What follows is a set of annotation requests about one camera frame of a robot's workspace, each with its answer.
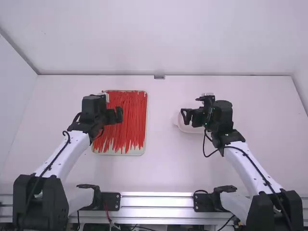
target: white backdrop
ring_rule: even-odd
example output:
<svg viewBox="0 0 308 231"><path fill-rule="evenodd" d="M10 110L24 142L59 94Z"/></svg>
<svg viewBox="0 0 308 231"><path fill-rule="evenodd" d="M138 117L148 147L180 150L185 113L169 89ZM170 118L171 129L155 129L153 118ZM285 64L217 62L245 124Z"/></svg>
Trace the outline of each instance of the white backdrop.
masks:
<svg viewBox="0 0 308 231"><path fill-rule="evenodd" d="M0 34L0 169L11 149L36 78L37 74Z"/></svg>
<svg viewBox="0 0 308 231"><path fill-rule="evenodd" d="M308 109L306 0L0 0L39 74L293 75Z"/></svg>
<svg viewBox="0 0 308 231"><path fill-rule="evenodd" d="M107 89L149 93L147 140L142 156L101 156L90 148L68 183L94 183L107 191L192 192L234 184L238 175L219 154L205 159L202 135L172 125L173 114L202 92L233 103L235 128L267 172L285 189L308 194L308 118L290 77L41 76L1 176L13 182L42 164L81 110L81 99ZM208 143L206 151L213 150Z"/></svg>

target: black clamp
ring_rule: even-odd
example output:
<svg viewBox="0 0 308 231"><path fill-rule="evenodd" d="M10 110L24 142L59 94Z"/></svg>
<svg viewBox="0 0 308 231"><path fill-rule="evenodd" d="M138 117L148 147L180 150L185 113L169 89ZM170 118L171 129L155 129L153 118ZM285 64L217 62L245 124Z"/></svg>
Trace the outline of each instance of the black clamp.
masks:
<svg viewBox="0 0 308 231"><path fill-rule="evenodd" d="M226 212L221 205L220 194L222 192L232 193L237 188L233 185L225 185L214 188L212 193L194 193L193 209L195 212Z"/></svg>
<svg viewBox="0 0 308 231"><path fill-rule="evenodd" d="M87 207L83 207L81 210L120 210L121 194L119 192L101 192L100 187L93 184L79 184L77 187L94 190L93 203Z"/></svg>

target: wire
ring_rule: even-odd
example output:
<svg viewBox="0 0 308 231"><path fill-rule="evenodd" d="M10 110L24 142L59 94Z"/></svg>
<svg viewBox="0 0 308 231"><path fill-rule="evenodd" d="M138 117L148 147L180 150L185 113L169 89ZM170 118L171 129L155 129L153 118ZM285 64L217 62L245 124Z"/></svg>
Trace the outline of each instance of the wire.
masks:
<svg viewBox="0 0 308 231"><path fill-rule="evenodd" d="M137 227L138 224L136 224L133 228L131 228L131 230L129 231L133 231L136 227Z"/></svg>
<svg viewBox="0 0 308 231"><path fill-rule="evenodd" d="M286 219L286 221L287 221L287 224L288 224L290 230L293 230L293 228L292 228L292 223L291 223L291 221L290 221L290 218L288 217L287 212L285 211L285 208L283 207L283 205L282 205L282 203L281 203L281 201L280 201L278 195L277 195L276 192L274 191L274 189L273 189L273 187L271 186L270 182L266 179L266 177L263 175L263 173L260 171L260 169L259 169L259 168L256 166L256 164L254 163L254 161L250 158L250 156L249 156L246 152L244 152L242 149L237 148L237 147L225 146L224 149L225 149L225 148L233 148L233 149L236 149L236 150L240 151L240 152L243 153L243 155L250 161L250 163L255 167L256 171L260 174L260 176L262 177L262 179L265 181L266 186L269 187L269 189L272 191L273 195L275 196L275 199L277 200L277 202L278 202L278 204L279 204L279 206L280 206L280 208L281 208L281 210L282 210L282 213L283 213L283 215L284 215L284 217L285 217L285 219Z"/></svg>
<svg viewBox="0 0 308 231"><path fill-rule="evenodd" d="M215 152L217 152L219 149L216 149L215 151L212 151L209 155L206 155L204 150L203 150L203 155L205 158L209 158L212 154L214 154Z"/></svg>
<svg viewBox="0 0 308 231"><path fill-rule="evenodd" d="M203 151L203 155L205 158L209 158L212 154L214 154L215 152L218 151L218 149L216 149L215 151L213 151L212 153L210 153L209 155L206 155L205 154L205 138L208 138L211 142L212 142L212 139L209 138L209 136L206 134L206 128L204 129L204 136L203 136L203 145L202 145L202 151Z"/></svg>
<svg viewBox="0 0 308 231"><path fill-rule="evenodd" d="M65 143L65 145L62 147L62 149L58 152L58 154L55 156L55 158L47 165L47 167L42 171L42 173L39 175L37 181L35 182L35 184L32 187L32 190L30 191L28 200L27 200L27 204L26 204L26 212L25 215L23 216L23 220L20 226L20 229L23 230L24 229L24 222L25 222L25 218L26 218L26 214L28 212L29 206L30 206L30 201L34 195L35 189L39 184L40 179L42 178L42 176L51 169L51 166L53 165L53 163L56 161L56 159L59 157L59 155L61 154L61 152L63 152L63 150L67 147L67 145L71 142L71 136L69 135L69 133L67 131L63 131L62 134L65 136L67 135L67 141Z"/></svg>
<svg viewBox="0 0 308 231"><path fill-rule="evenodd" d="M78 225L77 225L76 231L79 231L80 229L79 210L77 210L77 221L78 221Z"/></svg>
<svg viewBox="0 0 308 231"><path fill-rule="evenodd" d="M221 226L220 227L220 229L219 230L217 230L217 231L221 231L223 228L225 228L226 227L226 225L229 223L229 221L231 221L232 220L232 218L233 217L235 217L235 215L232 215L228 220L227 220L227 222L223 225L223 226Z"/></svg>
<svg viewBox="0 0 308 231"><path fill-rule="evenodd" d="M152 230L150 228L147 227L143 227L143 226L130 226L130 225L126 225L127 227L134 227L134 228L139 228L139 229L144 229L144 230L149 230L149 231L156 231L156 230Z"/></svg>
<svg viewBox="0 0 308 231"><path fill-rule="evenodd" d="M203 190L203 189L199 189L199 190L195 191L193 194L198 193L198 192L208 193L207 191L205 191L205 190Z"/></svg>

